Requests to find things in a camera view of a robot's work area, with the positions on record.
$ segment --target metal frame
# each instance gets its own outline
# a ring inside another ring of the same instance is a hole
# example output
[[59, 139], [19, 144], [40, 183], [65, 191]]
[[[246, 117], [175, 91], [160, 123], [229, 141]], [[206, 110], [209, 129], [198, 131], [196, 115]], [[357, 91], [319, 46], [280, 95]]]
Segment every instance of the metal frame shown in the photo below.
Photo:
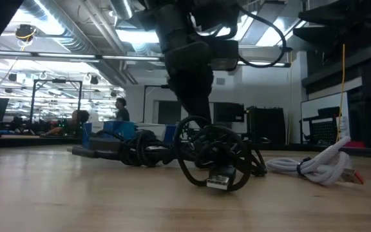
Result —
[[[31, 110], [30, 110], [30, 125], [32, 125], [32, 117], [33, 117], [33, 106], [34, 106], [34, 103], [35, 103], [35, 93], [37, 92], [37, 90], [39, 90], [40, 88], [43, 87], [43, 85], [39, 86], [37, 88], [37, 83], [38, 82], [43, 82], [44, 84], [47, 83], [47, 82], [53, 82], [53, 83], [56, 83], [58, 82], [59, 80], [57, 79], [53, 79], [53, 80], [41, 80], [41, 79], [35, 79], [33, 80], [33, 87], [32, 87], [32, 99], [31, 99]], [[81, 107], [81, 97], [82, 97], [82, 81], [67, 81], [67, 80], [60, 80], [62, 82], [74, 82], [74, 83], [79, 83], [80, 84], [80, 88], [79, 88], [79, 95], [78, 95], [78, 108], [77, 108], [77, 118], [78, 118], [78, 114], [79, 114], [79, 110], [80, 110], [80, 107]]]

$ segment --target black speaker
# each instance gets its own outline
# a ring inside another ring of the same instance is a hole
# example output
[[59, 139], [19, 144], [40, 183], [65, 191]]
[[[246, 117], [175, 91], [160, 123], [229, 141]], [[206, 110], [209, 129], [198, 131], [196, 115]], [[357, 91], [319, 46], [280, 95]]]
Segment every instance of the black speaker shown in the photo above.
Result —
[[248, 108], [248, 129], [254, 143], [286, 143], [286, 128], [282, 108]]

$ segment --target wooden table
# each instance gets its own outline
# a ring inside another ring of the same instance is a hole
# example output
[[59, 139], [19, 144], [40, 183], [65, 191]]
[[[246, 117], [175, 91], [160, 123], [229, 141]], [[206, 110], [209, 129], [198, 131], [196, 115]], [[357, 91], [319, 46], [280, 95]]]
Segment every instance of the wooden table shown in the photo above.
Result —
[[269, 173], [224, 193], [188, 183], [177, 164], [132, 168], [76, 157], [64, 146], [0, 149], [0, 231], [367, 232], [371, 159], [354, 164], [364, 186], [326, 188]]

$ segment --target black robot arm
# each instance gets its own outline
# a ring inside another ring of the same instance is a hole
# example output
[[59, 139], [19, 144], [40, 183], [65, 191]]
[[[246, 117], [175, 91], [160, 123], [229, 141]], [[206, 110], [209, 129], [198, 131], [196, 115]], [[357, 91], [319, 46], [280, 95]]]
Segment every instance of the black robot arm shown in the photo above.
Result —
[[[200, 116], [200, 127], [211, 122], [209, 95], [213, 83], [213, 70], [233, 71], [239, 60], [256, 68], [267, 68], [278, 62], [285, 52], [286, 40], [272, 23], [251, 14], [236, 0], [143, 0], [146, 10], [138, 13], [145, 30], [155, 30], [164, 54], [169, 74], [168, 85], [182, 106], [192, 116]], [[237, 33], [240, 12], [273, 27], [283, 41], [281, 55], [274, 63], [257, 66], [248, 63], [238, 53], [238, 42], [232, 40]], [[202, 30], [218, 29], [213, 34], [201, 36]], [[228, 35], [217, 36], [221, 28], [230, 28]]]

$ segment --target person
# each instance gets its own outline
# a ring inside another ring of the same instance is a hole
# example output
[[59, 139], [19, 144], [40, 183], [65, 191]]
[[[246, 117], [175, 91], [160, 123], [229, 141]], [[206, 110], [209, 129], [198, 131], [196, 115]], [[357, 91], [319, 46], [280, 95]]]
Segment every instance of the person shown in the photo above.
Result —
[[70, 125], [67, 128], [57, 127], [43, 135], [73, 135], [77, 133], [79, 125], [88, 121], [90, 114], [86, 110], [75, 110], [72, 112]]
[[115, 107], [118, 109], [117, 121], [129, 122], [129, 113], [126, 109], [127, 101], [122, 97], [117, 98]]

